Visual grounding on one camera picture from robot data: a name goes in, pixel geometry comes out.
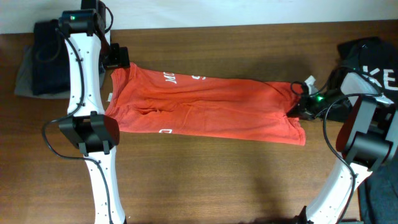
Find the red printed t-shirt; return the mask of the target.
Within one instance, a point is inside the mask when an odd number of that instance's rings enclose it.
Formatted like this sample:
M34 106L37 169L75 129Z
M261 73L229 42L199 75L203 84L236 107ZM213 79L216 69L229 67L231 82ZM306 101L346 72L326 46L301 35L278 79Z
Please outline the red printed t-shirt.
M304 129L288 112L299 97L287 82L211 78L146 70L132 63L112 75L106 115L127 133L277 142L303 146Z

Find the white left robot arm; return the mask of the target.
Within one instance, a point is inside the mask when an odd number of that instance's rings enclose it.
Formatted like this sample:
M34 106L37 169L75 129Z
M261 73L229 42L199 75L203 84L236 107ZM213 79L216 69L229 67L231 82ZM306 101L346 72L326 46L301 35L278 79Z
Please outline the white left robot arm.
M119 126L105 114L100 95L100 67L129 67L127 48L110 42L110 12L102 1L82 1L79 10L64 11L59 19L70 67L68 114L59 128L87 165L95 223L126 223L116 176Z

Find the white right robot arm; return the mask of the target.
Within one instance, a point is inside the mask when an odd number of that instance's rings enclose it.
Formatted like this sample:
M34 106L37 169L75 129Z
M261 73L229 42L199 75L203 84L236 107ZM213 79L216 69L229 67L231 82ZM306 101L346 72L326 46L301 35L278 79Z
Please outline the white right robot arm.
M294 218L295 223L339 223L358 186L396 154L397 107L384 95L374 72L349 72L342 86L345 90L335 102L351 97L356 102L334 146L323 131L336 156L335 166L318 196Z

